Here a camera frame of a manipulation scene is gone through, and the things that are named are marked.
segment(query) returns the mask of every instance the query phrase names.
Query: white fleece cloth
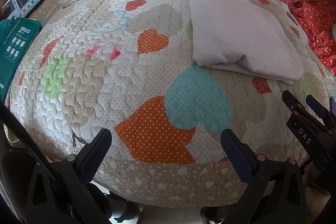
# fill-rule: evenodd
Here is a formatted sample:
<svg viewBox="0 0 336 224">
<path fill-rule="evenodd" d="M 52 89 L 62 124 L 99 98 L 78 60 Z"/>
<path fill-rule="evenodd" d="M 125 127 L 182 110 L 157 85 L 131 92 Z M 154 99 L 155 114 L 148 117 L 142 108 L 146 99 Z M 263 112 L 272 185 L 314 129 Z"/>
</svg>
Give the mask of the white fleece cloth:
<svg viewBox="0 0 336 224">
<path fill-rule="evenodd" d="M 189 0 L 194 61 L 215 69 L 300 80 L 304 69 L 279 21 L 247 0 Z"/>
</svg>

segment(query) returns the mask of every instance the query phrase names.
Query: product box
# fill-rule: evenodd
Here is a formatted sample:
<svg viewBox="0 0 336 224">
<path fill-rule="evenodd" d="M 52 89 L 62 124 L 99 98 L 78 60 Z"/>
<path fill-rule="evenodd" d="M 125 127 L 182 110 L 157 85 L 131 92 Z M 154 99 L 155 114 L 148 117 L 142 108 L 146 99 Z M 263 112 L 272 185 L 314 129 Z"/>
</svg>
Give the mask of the product box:
<svg viewBox="0 0 336 224">
<path fill-rule="evenodd" d="M 6 39 L 0 41 L 0 100 L 5 100 L 17 67 L 41 30 L 37 20 L 17 18 Z"/>
</svg>

